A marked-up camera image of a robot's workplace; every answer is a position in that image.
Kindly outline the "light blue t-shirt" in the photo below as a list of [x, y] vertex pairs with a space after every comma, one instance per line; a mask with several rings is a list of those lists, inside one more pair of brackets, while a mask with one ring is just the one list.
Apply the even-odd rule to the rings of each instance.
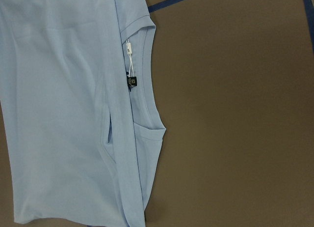
[[166, 131], [151, 79], [155, 31], [145, 0], [0, 0], [16, 223], [145, 226]]

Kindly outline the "white garment hang tag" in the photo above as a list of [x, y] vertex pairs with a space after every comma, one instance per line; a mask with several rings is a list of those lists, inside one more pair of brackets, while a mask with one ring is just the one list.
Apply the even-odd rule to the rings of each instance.
[[133, 62], [132, 62], [132, 47], [131, 47], [131, 42], [129, 41], [129, 39], [126, 40], [126, 50], [127, 50], [127, 55], [130, 60], [129, 76], [134, 77], [134, 68], [133, 68]]

